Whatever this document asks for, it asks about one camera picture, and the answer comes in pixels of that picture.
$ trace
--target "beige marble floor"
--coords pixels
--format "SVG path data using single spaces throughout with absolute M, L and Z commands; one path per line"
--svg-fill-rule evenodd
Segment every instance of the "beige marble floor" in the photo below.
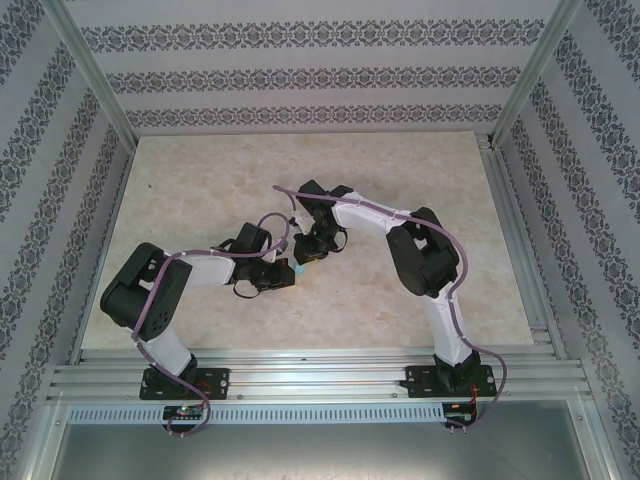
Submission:
M 99 296 L 143 241 L 169 251 L 208 248 L 288 199 L 309 179 L 371 200 L 432 208 L 466 246 L 460 303 L 480 344 L 531 336 L 482 161 L 471 132 L 147 137 L 140 141 L 83 348 L 133 348 Z M 274 235 L 276 220 L 267 224 Z M 173 325 L 188 347 L 382 348 L 433 345 L 419 298 L 398 281 L 384 239 L 351 232 L 341 254 L 307 266 L 295 287 L 242 300 L 226 286 L 184 293 Z

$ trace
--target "striped wallpaper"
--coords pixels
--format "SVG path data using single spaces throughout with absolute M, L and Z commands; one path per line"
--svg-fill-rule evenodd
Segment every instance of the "striped wallpaper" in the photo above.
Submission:
M 75 343 L 130 158 L 36 0 L 0 0 L 0 479 Z
M 640 479 L 640 2 L 585 1 L 503 145 L 570 355 Z
M 556 4 L 67 2 L 140 135 L 489 133 Z

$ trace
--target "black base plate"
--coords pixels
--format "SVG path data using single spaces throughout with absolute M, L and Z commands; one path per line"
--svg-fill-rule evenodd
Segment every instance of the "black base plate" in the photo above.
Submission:
M 228 368 L 197 368 L 193 384 L 209 400 L 226 400 L 229 389 Z M 200 400 L 200 396 L 167 378 L 155 368 L 147 368 L 142 375 L 140 400 Z
M 462 397 L 471 396 L 471 385 L 478 389 L 478 397 L 494 397 L 496 382 L 489 365 L 480 365 L 467 382 L 467 386 L 455 392 L 448 391 L 438 380 L 435 365 L 411 365 L 405 368 L 406 380 L 400 384 L 406 387 L 409 398 Z

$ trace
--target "enclosure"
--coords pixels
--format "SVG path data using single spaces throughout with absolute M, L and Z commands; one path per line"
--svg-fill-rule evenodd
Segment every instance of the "enclosure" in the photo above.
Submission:
M 0 477 L 640 478 L 636 9 L 2 0 Z M 409 394 L 431 314 L 351 230 L 295 286 L 185 290 L 173 328 L 228 369 L 204 431 L 139 398 L 100 305 L 135 248 L 213 248 L 311 179 L 464 246 L 468 337 L 509 367 L 481 355 L 477 429 L 442 426 L 475 392 Z

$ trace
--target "ventilation slot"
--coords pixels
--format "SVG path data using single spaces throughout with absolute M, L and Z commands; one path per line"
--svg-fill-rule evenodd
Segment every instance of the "ventilation slot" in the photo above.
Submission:
M 151 425 L 162 420 L 162 405 L 75 406 L 71 425 Z M 336 424 L 442 422 L 441 403 L 388 405 L 214 405 L 210 423 L 241 424 Z M 197 420 L 175 420 L 197 424 Z

